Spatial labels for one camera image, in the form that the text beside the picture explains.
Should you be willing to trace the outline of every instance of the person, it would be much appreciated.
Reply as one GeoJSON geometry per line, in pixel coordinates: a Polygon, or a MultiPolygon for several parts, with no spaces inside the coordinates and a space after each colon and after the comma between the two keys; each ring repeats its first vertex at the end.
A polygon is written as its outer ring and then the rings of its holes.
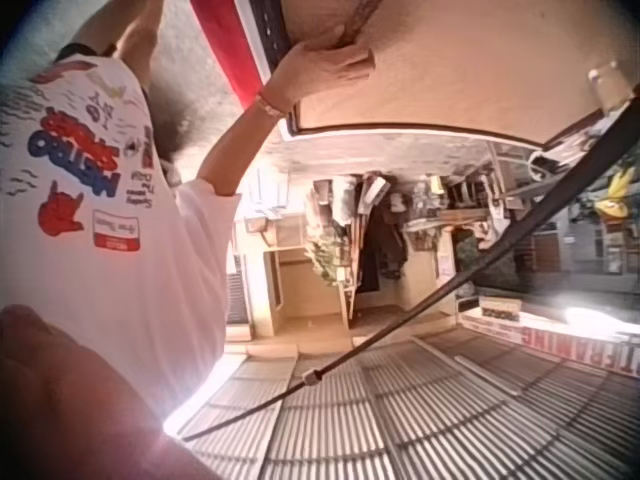
{"type": "Polygon", "coordinates": [[[26,307],[0,312],[0,478],[219,477],[103,358],[26,307]]]}
{"type": "Polygon", "coordinates": [[[162,10],[108,1],[0,108],[0,309],[26,305],[94,351],[157,418],[222,354],[236,190],[264,140],[302,98],[374,69],[366,45],[332,48],[343,27],[296,45],[172,191],[146,102],[162,10]]]}

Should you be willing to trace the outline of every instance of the graphic print on shirt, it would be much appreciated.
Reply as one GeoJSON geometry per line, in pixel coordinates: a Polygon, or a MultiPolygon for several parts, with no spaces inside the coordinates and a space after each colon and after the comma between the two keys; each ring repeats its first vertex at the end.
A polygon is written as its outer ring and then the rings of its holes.
{"type": "Polygon", "coordinates": [[[85,60],[56,63],[44,72],[31,78],[29,81],[36,85],[48,85],[56,80],[60,80],[67,72],[88,72],[96,67],[97,65],[95,63],[87,62],[85,60]]]}
{"type": "Polygon", "coordinates": [[[68,193],[58,192],[58,183],[53,181],[49,197],[38,210],[38,225],[50,237],[84,230],[82,223],[74,220],[83,200],[82,193],[74,198],[68,193]]]}
{"type": "Polygon", "coordinates": [[[102,90],[102,93],[104,93],[112,100],[121,100],[122,98],[124,98],[125,93],[127,93],[126,86],[123,85],[120,87],[112,87],[104,78],[102,78],[102,75],[100,75],[100,73],[96,72],[95,70],[87,73],[87,78],[91,83],[102,90]]]}
{"type": "Polygon", "coordinates": [[[93,243],[106,250],[137,252],[140,250],[140,222],[135,217],[94,210],[93,243]]]}
{"type": "Polygon", "coordinates": [[[27,193],[30,190],[35,190],[38,188],[38,178],[40,177],[31,170],[23,168],[18,174],[16,174],[16,176],[7,180],[9,187],[6,189],[6,194],[10,197],[15,197],[21,193],[27,193]]]}
{"type": "Polygon", "coordinates": [[[72,115],[53,107],[47,107],[46,113],[40,121],[42,129],[29,137],[29,154],[33,158],[48,158],[90,187],[95,196],[104,193],[107,198],[115,197],[121,177],[115,171],[120,149],[96,138],[89,127],[72,115]]]}
{"type": "Polygon", "coordinates": [[[144,127],[144,150],[142,151],[142,168],[153,169],[153,130],[144,127]]]}
{"type": "Polygon", "coordinates": [[[153,196],[156,193],[153,174],[140,170],[131,172],[131,185],[127,189],[127,204],[134,207],[153,207],[153,196]]]}
{"type": "Polygon", "coordinates": [[[107,102],[102,102],[100,92],[96,92],[93,96],[89,97],[91,105],[87,105],[87,113],[91,117],[94,123],[100,122],[100,118],[103,119],[102,128],[109,130],[109,122],[113,118],[113,107],[107,102]]]}
{"type": "Polygon", "coordinates": [[[44,92],[35,85],[0,92],[0,145],[2,147],[13,146],[3,140],[4,137],[9,136],[7,129],[9,122],[16,120],[36,122],[36,117],[44,112],[45,105],[40,102],[40,99],[44,98],[46,98],[44,92]]]}

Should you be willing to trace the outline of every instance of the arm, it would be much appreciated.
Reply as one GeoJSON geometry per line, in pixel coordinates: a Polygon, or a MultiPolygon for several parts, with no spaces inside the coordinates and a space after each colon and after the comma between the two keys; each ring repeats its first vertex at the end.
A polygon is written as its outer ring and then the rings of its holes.
{"type": "Polygon", "coordinates": [[[330,50],[344,28],[300,43],[284,58],[261,96],[280,116],[260,102],[247,109],[206,156],[198,178],[210,183],[219,196],[235,194],[242,177],[269,133],[304,97],[356,84],[369,77],[375,64],[365,45],[330,50]]]}
{"type": "Polygon", "coordinates": [[[71,39],[92,48],[98,54],[120,41],[129,26],[143,13],[149,2],[158,0],[108,0],[71,39]]]}

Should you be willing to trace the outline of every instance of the sign board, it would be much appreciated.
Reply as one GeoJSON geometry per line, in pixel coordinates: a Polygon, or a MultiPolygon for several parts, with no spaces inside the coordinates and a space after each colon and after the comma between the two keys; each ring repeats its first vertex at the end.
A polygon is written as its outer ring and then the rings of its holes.
{"type": "Polygon", "coordinates": [[[460,323],[463,327],[484,335],[566,360],[622,375],[640,377],[640,345],[551,332],[468,313],[460,315],[460,323]]]}

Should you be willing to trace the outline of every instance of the hand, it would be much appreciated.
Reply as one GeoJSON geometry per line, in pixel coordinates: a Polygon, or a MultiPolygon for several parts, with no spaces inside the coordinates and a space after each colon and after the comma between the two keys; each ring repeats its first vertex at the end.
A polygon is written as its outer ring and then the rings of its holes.
{"type": "Polygon", "coordinates": [[[0,391],[0,444],[12,445],[34,478],[98,478],[89,472],[110,471],[114,458],[126,470],[162,438],[160,421],[122,377],[25,307],[0,312],[0,391]]]}
{"type": "Polygon", "coordinates": [[[357,42],[332,49],[343,32],[344,26],[340,25],[293,47],[263,88],[264,99],[278,110],[289,112],[309,95],[368,79],[375,70],[370,48],[357,42]]]}

